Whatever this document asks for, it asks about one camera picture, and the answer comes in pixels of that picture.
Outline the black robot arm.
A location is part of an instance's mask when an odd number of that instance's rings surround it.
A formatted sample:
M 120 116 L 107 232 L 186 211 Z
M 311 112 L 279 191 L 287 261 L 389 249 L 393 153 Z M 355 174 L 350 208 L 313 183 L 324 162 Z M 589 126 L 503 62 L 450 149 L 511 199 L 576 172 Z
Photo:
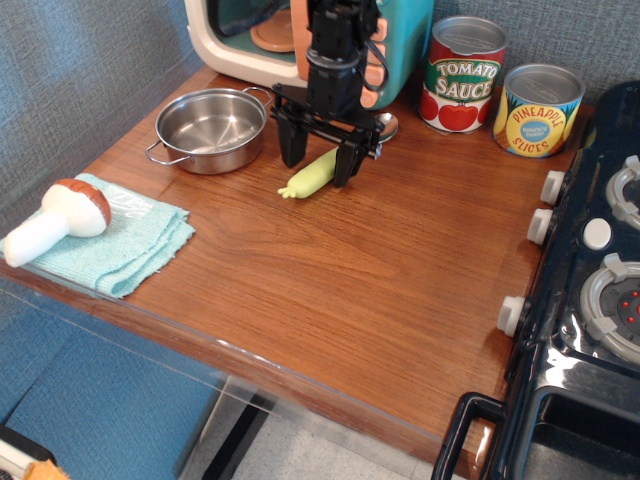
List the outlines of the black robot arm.
M 288 167 L 303 160 L 310 134 L 336 143 L 333 184 L 343 187 L 381 150 L 383 125 L 361 105 L 368 54 L 382 56 L 371 40 L 380 12 L 374 1 L 309 1 L 307 10 L 307 86 L 273 85 L 271 115 Z

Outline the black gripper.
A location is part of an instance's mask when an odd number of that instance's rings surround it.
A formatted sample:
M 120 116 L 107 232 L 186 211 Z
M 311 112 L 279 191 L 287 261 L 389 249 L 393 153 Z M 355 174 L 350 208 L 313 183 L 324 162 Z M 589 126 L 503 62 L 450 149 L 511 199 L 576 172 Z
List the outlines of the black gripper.
M 368 49 L 350 58 L 330 58 L 307 51 L 309 78 L 305 87 L 277 83 L 271 114 L 277 121 L 283 163 L 292 168 L 305 156 L 310 134 L 341 143 L 336 153 L 333 185 L 342 188 L 356 175 L 363 160 L 378 158 L 381 122 L 361 105 Z M 361 145 L 347 140 L 363 136 Z

